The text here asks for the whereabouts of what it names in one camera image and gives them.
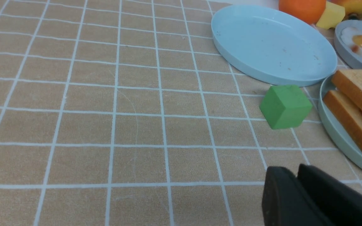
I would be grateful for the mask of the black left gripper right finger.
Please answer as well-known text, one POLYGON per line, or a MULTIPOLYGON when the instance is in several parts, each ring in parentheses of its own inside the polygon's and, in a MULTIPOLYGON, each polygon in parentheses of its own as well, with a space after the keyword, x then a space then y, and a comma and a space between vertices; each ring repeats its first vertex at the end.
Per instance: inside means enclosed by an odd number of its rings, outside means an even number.
POLYGON ((300 164, 298 180, 336 226, 362 226, 362 195, 316 166, 300 164))

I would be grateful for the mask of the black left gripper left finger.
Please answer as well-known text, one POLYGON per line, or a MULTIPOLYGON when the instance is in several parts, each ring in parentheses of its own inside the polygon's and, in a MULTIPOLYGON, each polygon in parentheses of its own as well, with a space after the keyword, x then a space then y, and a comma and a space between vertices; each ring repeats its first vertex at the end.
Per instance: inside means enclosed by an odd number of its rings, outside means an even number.
POLYGON ((262 196, 265 226, 333 226, 299 180, 283 166, 269 166, 262 196))

